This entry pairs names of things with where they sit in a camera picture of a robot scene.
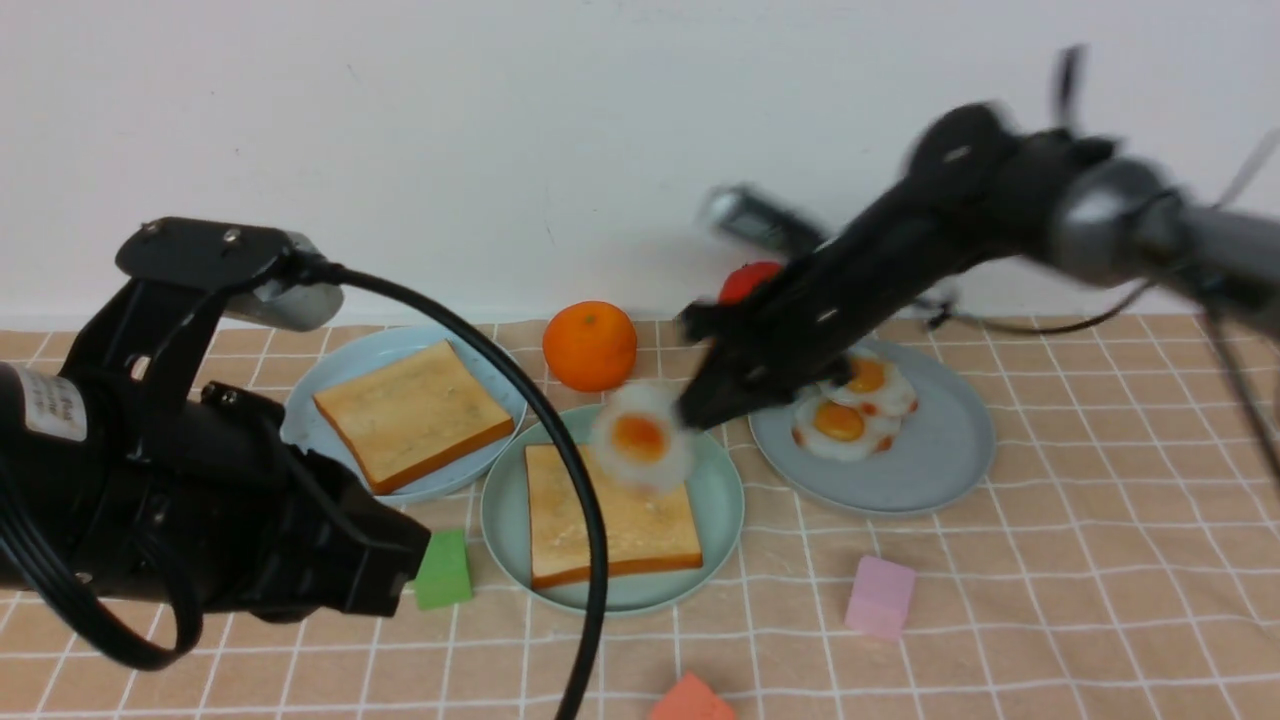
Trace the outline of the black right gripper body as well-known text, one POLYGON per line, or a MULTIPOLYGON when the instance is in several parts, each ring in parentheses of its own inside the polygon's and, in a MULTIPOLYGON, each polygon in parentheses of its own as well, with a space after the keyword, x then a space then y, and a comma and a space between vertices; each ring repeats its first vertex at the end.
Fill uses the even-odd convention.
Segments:
POLYGON ((936 218, 860 218, 745 300, 689 304, 684 336, 708 350, 680 392, 678 419, 710 429, 845 378, 849 347, 960 265, 960 234, 936 218))

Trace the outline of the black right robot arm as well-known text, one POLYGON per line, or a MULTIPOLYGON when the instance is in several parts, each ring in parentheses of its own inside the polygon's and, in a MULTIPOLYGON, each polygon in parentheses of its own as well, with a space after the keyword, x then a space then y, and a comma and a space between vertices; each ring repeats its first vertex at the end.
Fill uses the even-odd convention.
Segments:
POLYGON ((900 179, 748 299, 680 320, 710 347, 676 404, 708 429, 847 377, 846 348, 942 279, 1024 258, 1084 284, 1148 281, 1277 337, 1277 222, 1194 202, 1112 140, 1019 135, 992 102, 937 118, 900 179))

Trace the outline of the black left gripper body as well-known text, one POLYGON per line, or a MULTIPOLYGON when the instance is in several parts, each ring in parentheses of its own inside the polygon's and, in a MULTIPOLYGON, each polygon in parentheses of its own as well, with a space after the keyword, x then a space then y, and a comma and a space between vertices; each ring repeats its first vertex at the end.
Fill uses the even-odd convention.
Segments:
POLYGON ((392 616, 429 532, 338 461, 283 442, 279 402, 218 383, 189 398, 221 310, 205 292, 128 281, 72 345, 60 374, 88 421, 67 455, 72 566, 104 594, 155 600, 161 566, 140 547, 151 539, 205 611, 392 616))

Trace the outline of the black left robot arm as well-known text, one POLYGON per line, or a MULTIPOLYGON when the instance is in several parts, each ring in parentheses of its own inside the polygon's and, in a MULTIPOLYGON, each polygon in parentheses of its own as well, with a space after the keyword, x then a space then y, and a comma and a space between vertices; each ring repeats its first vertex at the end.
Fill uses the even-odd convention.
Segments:
POLYGON ((132 281, 59 373, 4 365, 3 511, 99 597, 166 601, 179 577, 204 612, 390 616, 429 530, 285 443, 276 401, 189 398, 223 309, 132 281))

